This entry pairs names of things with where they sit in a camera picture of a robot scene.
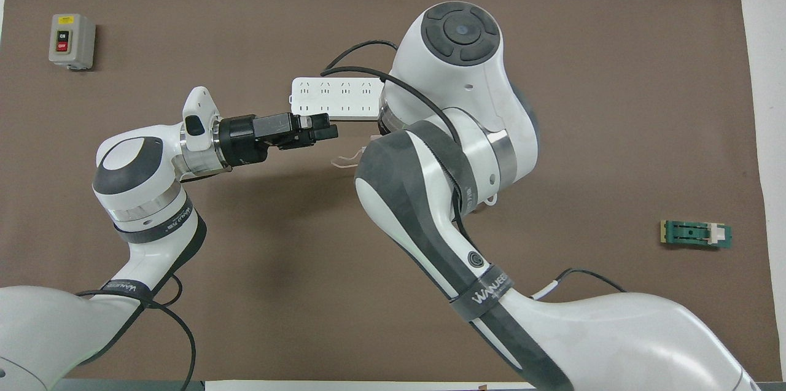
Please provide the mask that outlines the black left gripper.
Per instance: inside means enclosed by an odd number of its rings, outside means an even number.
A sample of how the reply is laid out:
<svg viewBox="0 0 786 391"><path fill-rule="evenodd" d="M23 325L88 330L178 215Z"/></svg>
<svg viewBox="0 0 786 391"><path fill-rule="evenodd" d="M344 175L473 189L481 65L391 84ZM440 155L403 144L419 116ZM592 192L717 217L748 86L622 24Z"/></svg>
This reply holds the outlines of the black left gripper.
<svg viewBox="0 0 786 391"><path fill-rule="evenodd" d="M292 112L266 117L250 114L224 118L218 124L219 147L232 167L265 161L269 147L297 149L338 136L338 127L330 125L326 112L309 116Z"/></svg>

